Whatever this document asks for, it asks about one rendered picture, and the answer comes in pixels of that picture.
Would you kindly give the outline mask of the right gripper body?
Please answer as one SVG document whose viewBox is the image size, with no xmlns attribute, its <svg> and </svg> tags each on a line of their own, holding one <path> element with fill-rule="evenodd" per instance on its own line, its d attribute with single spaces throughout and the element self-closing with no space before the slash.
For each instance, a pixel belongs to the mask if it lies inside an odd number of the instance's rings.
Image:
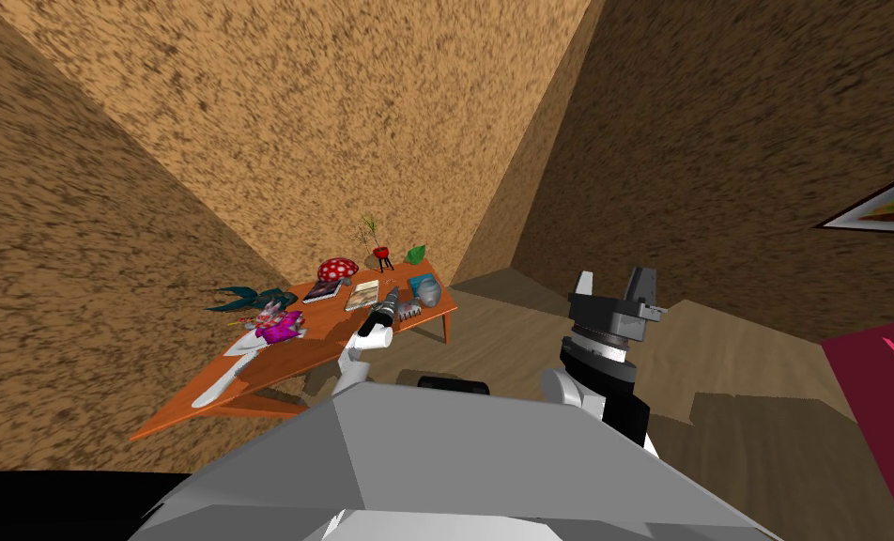
<svg viewBox="0 0 894 541">
<path fill-rule="evenodd" d="M 648 321 L 658 322 L 667 309 L 638 301 L 571 293 L 568 317 L 581 328 L 626 340 L 643 340 Z"/>
</svg>

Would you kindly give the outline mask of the pale book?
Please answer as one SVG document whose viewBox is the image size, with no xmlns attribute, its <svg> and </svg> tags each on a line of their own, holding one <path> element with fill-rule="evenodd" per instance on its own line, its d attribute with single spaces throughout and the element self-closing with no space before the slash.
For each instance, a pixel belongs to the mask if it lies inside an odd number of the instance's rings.
<svg viewBox="0 0 894 541">
<path fill-rule="evenodd" d="M 345 305 L 346 312 L 353 312 L 378 302 L 379 280 L 372 280 L 355 285 Z"/>
</svg>

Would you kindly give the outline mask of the blue-grey vase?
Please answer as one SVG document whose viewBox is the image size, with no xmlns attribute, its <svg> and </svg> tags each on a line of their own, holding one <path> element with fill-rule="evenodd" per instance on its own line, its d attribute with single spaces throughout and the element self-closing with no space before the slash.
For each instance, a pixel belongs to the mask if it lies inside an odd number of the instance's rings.
<svg viewBox="0 0 894 541">
<path fill-rule="evenodd" d="M 432 273 L 411 277 L 408 279 L 408 284 L 413 298 L 419 300 L 425 307 L 435 307 L 439 304 L 442 286 Z"/>
</svg>

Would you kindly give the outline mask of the plant in red pot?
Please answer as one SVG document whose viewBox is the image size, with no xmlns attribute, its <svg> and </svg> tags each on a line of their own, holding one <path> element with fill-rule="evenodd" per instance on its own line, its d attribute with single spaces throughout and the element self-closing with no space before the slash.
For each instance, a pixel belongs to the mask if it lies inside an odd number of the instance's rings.
<svg viewBox="0 0 894 541">
<path fill-rule="evenodd" d="M 382 245 L 378 240 L 378 222 L 369 213 L 361 217 L 362 229 L 356 233 L 356 240 L 363 244 L 372 245 L 371 255 L 376 260 L 376 269 L 383 273 L 385 270 L 393 270 L 390 261 L 389 247 Z"/>
</svg>

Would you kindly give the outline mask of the red white-dotted mushroom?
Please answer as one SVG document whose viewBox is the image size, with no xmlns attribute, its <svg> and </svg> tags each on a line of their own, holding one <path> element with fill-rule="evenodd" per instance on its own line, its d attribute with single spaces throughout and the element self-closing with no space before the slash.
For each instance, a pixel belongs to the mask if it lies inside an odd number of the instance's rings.
<svg viewBox="0 0 894 541">
<path fill-rule="evenodd" d="M 359 265 L 344 257 L 334 257 L 321 263 L 317 269 L 319 282 L 335 282 L 347 279 L 359 271 Z"/>
</svg>

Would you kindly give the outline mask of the dark book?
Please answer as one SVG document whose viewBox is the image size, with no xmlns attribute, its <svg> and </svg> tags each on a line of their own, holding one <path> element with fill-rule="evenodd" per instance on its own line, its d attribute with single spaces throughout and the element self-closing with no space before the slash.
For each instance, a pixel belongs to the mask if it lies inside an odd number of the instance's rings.
<svg viewBox="0 0 894 541">
<path fill-rule="evenodd" d="M 337 295 L 339 289 L 342 287 L 343 284 L 343 279 L 318 281 L 312 286 L 310 292 L 303 297 L 301 302 L 303 304 L 308 304 L 315 301 L 333 298 Z"/>
</svg>

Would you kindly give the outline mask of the orange wooden table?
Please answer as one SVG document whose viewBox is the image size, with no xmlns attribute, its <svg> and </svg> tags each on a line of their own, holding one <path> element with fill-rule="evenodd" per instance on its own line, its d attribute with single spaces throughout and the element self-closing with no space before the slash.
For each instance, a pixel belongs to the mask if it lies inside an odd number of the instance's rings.
<svg viewBox="0 0 894 541">
<path fill-rule="evenodd" d="M 246 363 L 238 374 L 227 378 L 230 380 L 229 385 L 215 400 L 203 407 L 195 407 L 194 401 L 211 386 L 217 387 L 217 382 L 235 368 L 242 356 L 227 356 L 222 352 L 145 422 L 130 437 L 130 441 L 139 440 L 197 416 L 290 418 L 300 414 L 306 409 L 303 405 L 261 397 L 254 392 L 337 360 L 347 340 L 352 334 L 356 334 L 367 318 L 369 307 L 345 311 L 350 292 L 356 285 L 379 280 L 380 300 L 394 286 L 399 286 L 399 300 L 406 301 L 411 293 L 409 279 L 427 273 L 442 284 L 440 301 L 433 308 L 423 308 L 417 317 L 395 321 L 393 332 L 401 333 L 440 317 L 446 344 L 450 336 L 451 314 L 457 309 L 457 304 L 428 259 L 416 266 L 398 264 L 395 270 L 385 272 L 363 269 L 351 277 L 352 286 L 342 287 L 333 298 L 310 304 L 298 303 L 296 308 L 290 307 L 302 310 L 305 327 L 309 328 L 305 337 L 260 349 L 255 358 Z"/>
</svg>

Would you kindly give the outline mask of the pink flower bunch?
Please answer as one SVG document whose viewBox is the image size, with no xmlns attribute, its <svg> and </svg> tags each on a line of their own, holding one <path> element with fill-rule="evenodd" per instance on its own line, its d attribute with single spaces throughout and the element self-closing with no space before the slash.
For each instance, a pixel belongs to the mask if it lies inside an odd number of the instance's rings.
<svg viewBox="0 0 894 541">
<path fill-rule="evenodd" d="M 246 342 L 242 344 L 239 341 L 239 347 L 262 348 L 302 338 L 306 334 L 306 330 L 301 327 L 304 320 L 301 311 L 289 311 L 281 301 L 271 301 L 256 317 L 237 320 L 236 324 L 244 326 L 248 331 Z"/>
</svg>

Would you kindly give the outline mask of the teal leafy plant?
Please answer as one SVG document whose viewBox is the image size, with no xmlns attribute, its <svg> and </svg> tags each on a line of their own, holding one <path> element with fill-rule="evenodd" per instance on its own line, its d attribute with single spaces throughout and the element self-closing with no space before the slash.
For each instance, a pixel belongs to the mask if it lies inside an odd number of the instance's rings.
<svg viewBox="0 0 894 541">
<path fill-rule="evenodd" d="M 207 311 L 218 313 L 232 313 L 247 309 L 262 311 L 271 303 L 286 308 L 298 300 L 294 294 L 281 288 L 264 289 L 264 291 L 257 292 L 246 286 L 229 286 L 217 288 L 216 292 L 231 294 L 235 296 L 235 299 L 219 306 L 208 307 Z"/>
</svg>

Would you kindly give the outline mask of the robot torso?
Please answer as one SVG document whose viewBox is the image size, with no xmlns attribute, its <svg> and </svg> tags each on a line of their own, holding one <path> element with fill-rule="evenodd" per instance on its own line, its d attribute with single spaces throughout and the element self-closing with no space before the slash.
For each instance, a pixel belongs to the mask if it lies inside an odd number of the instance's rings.
<svg viewBox="0 0 894 541">
<path fill-rule="evenodd" d="M 781 541 L 571 405 L 362 382 L 207 464 L 129 541 Z"/>
</svg>

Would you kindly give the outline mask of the white spoon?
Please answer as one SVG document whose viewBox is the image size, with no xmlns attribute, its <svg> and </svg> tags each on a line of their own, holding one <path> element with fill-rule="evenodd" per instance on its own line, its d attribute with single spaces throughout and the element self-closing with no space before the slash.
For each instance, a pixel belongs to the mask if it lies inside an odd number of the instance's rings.
<svg viewBox="0 0 894 541">
<path fill-rule="evenodd" d="M 223 354 L 224 357 L 236 357 L 237 360 L 227 372 L 192 402 L 192 407 L 202 409 L 215 401 L 260 351 L 268 346 L 268 342 L 262 336 L 256 335 L 254 331 L 246 332 Z"/>
</svg>

